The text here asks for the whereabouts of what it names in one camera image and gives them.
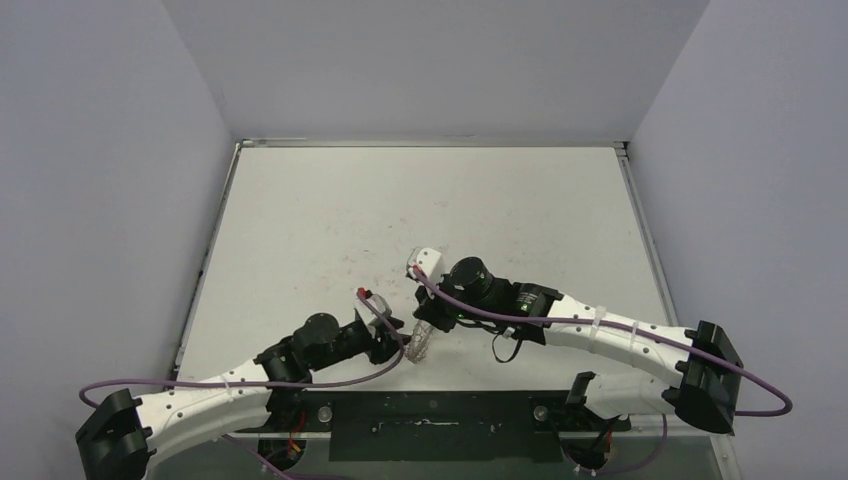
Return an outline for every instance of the white table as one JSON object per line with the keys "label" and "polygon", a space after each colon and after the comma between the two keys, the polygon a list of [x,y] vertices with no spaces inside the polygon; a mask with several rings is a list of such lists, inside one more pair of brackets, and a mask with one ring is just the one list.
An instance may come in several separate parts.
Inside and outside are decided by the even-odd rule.
{"label": "white table", "polygon": [[[497,276],[668,324],[613,148],[243,148],[197,293],[179,379],[218,374],[289,335],[316,312],[353,320],[354,290],[382,294],[414,324],[415,246],[450,266],[481,257]],[[512,345],[499,341],[501,356]],[[631,367],[526,344],[494,361],[491,336],[436,332],[427,358],[350,387],[363,390],[568,389],[583,371]],[[316,382],[373,372],[364,356]]]}

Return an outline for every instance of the white wall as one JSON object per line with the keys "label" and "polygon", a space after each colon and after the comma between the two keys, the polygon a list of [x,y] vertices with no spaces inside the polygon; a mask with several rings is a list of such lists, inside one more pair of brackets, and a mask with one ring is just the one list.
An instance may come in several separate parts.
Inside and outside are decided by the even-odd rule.
{"label": "white wall", "polygon": [[163,377],[232,153],[158,1],[0,3],[0,471],[77,479],[77,389]]}
{"label": "white wall", "polygon": [[747,478],[848,478],[846,24],[843,0],[713,0],[631,144],[682,321],[796,402],[737,419]]}
{"label": "white wall", "polygon": [[624,140],[707,0],[163,0],[240,137]]}

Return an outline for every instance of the gray wall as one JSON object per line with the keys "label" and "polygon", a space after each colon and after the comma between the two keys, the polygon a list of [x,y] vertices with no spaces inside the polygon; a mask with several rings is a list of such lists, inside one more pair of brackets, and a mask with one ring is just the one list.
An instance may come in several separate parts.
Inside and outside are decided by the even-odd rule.
{"label": "gray wall", "polygon": [[167,373],[231,153],[159,2],[0,2],[0,476],[82,478],[77,389]]}
{"label": "gray wall", "polygon": [[843,0],[713,0],[631,145],[682,321],[797,404],[738,419],[747,478],[848,478],[846,23]]}
{"label": "gray wall", "polygon": [[630,138],[707,0],[163,0],[240,137]]}

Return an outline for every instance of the metal frame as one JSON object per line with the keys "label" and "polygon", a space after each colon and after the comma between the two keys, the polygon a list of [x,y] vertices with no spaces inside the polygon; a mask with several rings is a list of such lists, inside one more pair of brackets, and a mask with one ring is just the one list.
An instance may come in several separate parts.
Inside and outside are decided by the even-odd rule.
{"label": "metal frame", "polygon": [[[645,245],[648,254],[649,263],[654,274],[654,279],[661,294],[660,301],[663,305],[666,317],[669,324],[679,326],[679,321],[674,308],[674,303],[671,298],[671,292],[668,287],[665,274],[660,263],[660,258],[656,250],[656,245],[651,235],[648,223],[645,218],[645,213],[642,208],[641,200],[633,181],[632,172],[630,169],[630,160],[627,155],[626,144],[624,142],[563,142],[551,139],[534,139],[534,138],[497,138],[497,137],[477,137],[474,135],[458,135],[458,136],[443,136],[443,137],[421,137],[421,138],[394,138],[385,136],[375,136],[373,138],[359,137],[357,139],[339,139],[339,138],[251,138],[243,139],[235,144],[232,159],[230,161],[229,171],[224,183],[221,194],[221,201],[218,207],[218,213],[215,219],[214,228],[211,232],[209,243],[207,245],[203,262],[200,267],[197,284],[192,293],[191,304],[186,316],[185,326],[180,337],[179,347],[173,363],[172,376],[176,377],[179,372],[182,358],[185,353],[191,328],[194,322],[194,316],[197,310],[197,304],[200,299],[200,294],[203,290],[203,283],[206,279],[206,269],[211,260],[212,251],[215,247],[215,241],[218,236],[218,231],[226,208],[227,199],[230,188],[235,178],[238,161],[243,148],[309,148],[309,147],[610,147],[614,148],[619,160],[622,178],[624,179],[625,187],[627,188],[633,211],[636,215],[637,224],[639,226],[642,241]],[[655,435],[659,429],[659,419],[653,417],[632,417],[633,429],[630,432],[622,432],[622,435]],[[697,429],[694,429],[676,418],[669,419],[668,435],[674,436],[703,436],[708,435]],[[288,433],[240,433],[235,436],[242,438],[275,438],[285,436],[288,438]],[[582,434],[561,434],[564,438],[579,438]],[[329,438],[329,433],[303,433],[298,434],[294,438]],[[732,440],[728,435],[710,435],[713,444],[713,450],[716,454],[716,462],[719,466],[722,478],[724,479],[741,479],[739,465],[736,461],[736,454],[733,449]]]}

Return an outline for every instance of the screw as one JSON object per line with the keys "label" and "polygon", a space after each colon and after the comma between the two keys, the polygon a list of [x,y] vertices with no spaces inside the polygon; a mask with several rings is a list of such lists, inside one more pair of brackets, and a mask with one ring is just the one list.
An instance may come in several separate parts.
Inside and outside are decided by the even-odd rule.
{"label": "screw", "polygon": [[318,421],[321,423],[327,423],[333,418],[333,409],[330,407],[324,406],[318,409]]}
{"label": "screw", "polygon": [[533,409],[533,418],[540,422],[544,422],[548,419],[548,409],[539,405]]}

